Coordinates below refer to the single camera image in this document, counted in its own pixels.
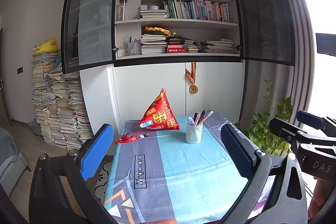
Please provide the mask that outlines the person's hand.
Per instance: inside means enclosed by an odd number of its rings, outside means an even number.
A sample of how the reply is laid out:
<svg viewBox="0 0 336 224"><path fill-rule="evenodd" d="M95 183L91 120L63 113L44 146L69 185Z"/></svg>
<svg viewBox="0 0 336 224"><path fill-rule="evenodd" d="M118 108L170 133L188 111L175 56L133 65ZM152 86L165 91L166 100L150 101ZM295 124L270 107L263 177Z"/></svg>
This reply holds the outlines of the person's hand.
<svg viewBox="0 0 336 224"><path fill-rule="evenodd" d="M308 208L308 220L311 221L318 212L322 209L326 200L331 195L335 185L331 182L322 180L318 177L313 177L317 180L317 183L314 188L313 197L311 199L309 208Z"/></svg>

